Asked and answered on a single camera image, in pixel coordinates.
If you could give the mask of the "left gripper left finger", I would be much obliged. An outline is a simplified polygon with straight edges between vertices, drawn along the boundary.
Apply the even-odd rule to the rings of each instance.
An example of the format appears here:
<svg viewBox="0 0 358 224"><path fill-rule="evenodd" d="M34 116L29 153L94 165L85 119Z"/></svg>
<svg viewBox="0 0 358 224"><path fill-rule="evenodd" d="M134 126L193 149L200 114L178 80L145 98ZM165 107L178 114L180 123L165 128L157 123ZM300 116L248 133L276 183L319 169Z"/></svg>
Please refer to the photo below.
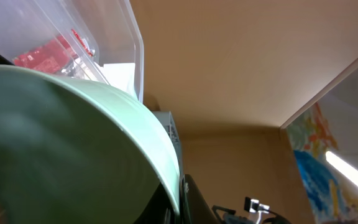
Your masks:
<svg viewBox="0 0 358 224"><path fill-rule="evenodd" d="M145 208L143 223L175 224L175 213L162 184L159 184Z"/></svg>

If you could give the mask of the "mint green bowl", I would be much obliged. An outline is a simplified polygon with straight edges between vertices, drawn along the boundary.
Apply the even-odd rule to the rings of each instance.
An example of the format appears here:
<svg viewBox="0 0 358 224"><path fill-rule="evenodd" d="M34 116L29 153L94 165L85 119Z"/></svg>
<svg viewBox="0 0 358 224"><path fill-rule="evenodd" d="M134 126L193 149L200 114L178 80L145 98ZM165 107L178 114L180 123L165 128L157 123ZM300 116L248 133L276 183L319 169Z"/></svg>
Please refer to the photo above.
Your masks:
<svg viewBox="0 0 358 224"><path fill-rule="evenodd" d="M160 121L112 86L0 65L0 223L143 223L159 184L180 216Z"/></svg>

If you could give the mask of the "red snack wrapper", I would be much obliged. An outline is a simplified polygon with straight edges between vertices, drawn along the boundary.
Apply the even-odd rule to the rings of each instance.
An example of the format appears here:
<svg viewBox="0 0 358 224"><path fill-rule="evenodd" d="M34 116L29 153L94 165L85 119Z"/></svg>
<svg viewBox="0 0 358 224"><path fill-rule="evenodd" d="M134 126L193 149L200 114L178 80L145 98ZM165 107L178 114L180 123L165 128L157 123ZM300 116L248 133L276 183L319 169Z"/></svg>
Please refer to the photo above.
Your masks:
<svg viewBox="0 0 358 224"><path fill-rule="evenodd" d="M82 47L81 50L75 50L67 37L58 34L42 45L10 55L8 59L16 66L39 72L83 78L85 73L81 68L83 60L80 59L80 53L86 53L93 58L96 55L95 45L76 30L72 29L71 33L76 43Z"/></svg>

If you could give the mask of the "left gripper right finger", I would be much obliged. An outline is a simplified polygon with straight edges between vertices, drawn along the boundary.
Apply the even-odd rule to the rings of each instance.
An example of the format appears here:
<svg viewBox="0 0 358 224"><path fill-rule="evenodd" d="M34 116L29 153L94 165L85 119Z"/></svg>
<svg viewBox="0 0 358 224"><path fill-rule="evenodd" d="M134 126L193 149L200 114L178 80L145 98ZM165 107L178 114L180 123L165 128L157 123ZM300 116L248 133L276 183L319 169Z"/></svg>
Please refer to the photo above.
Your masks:
<svg viewBox="0 0 358 224"><path fill-rule="evenodd" d="M191 175L183 178L183 222L186 224L218 224Z"/></svg>

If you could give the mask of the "white tissue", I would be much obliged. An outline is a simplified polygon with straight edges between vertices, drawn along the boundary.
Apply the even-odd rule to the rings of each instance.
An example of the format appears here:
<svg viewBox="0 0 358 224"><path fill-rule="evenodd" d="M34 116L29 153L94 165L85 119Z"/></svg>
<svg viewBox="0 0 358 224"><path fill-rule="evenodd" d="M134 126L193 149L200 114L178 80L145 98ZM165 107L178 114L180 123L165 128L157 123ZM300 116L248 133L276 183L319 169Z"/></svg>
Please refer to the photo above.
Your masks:
<svg viewBox="0 0 358 224"><path fill-rule="evenodd" d="M102 67L96 64L110 85L118 88L134 98L135 92L135 63L105 63Z"/></svg>

